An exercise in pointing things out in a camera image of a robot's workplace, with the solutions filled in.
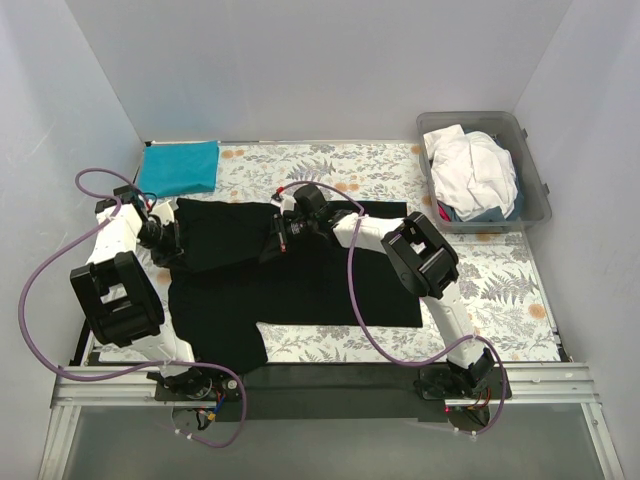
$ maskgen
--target patterned table surface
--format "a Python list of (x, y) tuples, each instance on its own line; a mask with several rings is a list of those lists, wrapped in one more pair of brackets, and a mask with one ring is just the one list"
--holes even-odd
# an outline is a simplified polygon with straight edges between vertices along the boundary
[[(406, 143), (222, 145), (214, 193), (199, 200), (268, 202), (274, 189), (293, 180), (328, 183), (361, 200), (406, 201), (409, 211), (432, 218), (419, 147)], [(325, 192), (328, 198), (338, 195)], [(477, 334), (491, 340), (506, 361), (558, 361), (544, 293), (521, 233), (446, 234), (460, 258), (460, 291)], [(162, 299), (167, 270), (147, 252), (138, 257)], [(433, 319), (422, 305), (422, 328), (372, 327), (380, 345), (397, 358), (421, 360), (443, 348)], [(382, 362), (359, 327), (282, 326), (258, 323), (271, 362)], [(143, 361), (137, 353), (100, 347), (100, 361)]]

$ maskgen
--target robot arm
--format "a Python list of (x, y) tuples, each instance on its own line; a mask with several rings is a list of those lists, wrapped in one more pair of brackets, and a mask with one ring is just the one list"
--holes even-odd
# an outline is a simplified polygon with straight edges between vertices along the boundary
[[(278, 238), (291, 240), (310, 230), (328, 236), (343, 248), (349, 248), (359, 218), (357, 213), (332, 210), (314, 185), (294, 193), (298, 215), (289, 221)], [(282, 205), (292, 205), (283, 201)], [(355, 246), (386, 253), (403, 285), (427, 305), (446, 346), (466, 335), (474, 335), (458, 287), (458, 256), (433, 224), (419, 212), (404, 219), (361, 219)], [(281, 245), (282, 252), (287, 250)], [(447, 355), (455, 383), (466, 394), (486, 388), (494, 359), (491, 352), (475, 339), (467, 340)]]
[[(95, 337), (141, 353), (149, 361), (194, 362), (191, 345), (179, 339), (165, 319), (158, 294), (135, 256), (138, 243), (151, 250), (154, 262), (164, 266), (179, 257), (173, 209), (163, 203), (148, 211), (131, 187), (116, 189), (122, 207), (98, 233), (87, 263), (71, 272), (71, 285)], [(99, 223), (112, 217), (115, 202), (96, 205)], [(160, 367), (154, 380), (168, 388), (198, 397), (209, 384), (194, 368)]]

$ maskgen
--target folded towel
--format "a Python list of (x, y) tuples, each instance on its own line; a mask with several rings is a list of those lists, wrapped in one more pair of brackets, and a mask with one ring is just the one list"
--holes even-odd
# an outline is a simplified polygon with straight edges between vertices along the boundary
[(158, 197), (213, 192), (217, 172), (217, 142), (152, 145), (144, 150), (138, 187)]

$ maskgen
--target gray plastic bin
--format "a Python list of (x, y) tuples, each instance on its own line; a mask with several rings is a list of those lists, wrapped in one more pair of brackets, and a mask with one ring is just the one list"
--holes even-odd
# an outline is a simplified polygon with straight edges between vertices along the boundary
[[(516, 117), (507, 112), (436, 112), (423, 113), (417, 119), (420, 134), (420, 168), (427, 176), (432, 208), (438, 227), (446, 232), (458, 233), (500, 233), (522, 230), (534, 225), (543, 224), (551, 218), (551, 207), (547, 200), (548, 190), (538, 176), (538, 171), (531, 158), (529, 147), (525, 141), (525, 133), (520, 128)], [(438, 202), (431, 176), (431, 166), (426, 161), (424, 152), (424, 134), (460, 124), (464, 130), (485, 132), (495, 136), (502, 148), (509, 150), (518, 175), (520, 190), (524, 195), (524, 206), (520, 220), (515, 222), (447, 222), (440, 218)]]

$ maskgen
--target white cloth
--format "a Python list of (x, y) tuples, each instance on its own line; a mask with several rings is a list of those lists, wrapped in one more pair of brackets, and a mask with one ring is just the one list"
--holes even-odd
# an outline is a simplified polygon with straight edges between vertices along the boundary
[(460, 125), (426, 133), (436, 198), (462, 221), (500, 207), (507, 218), (518, 194), (511, 154), (482, 132), (464, 134)]

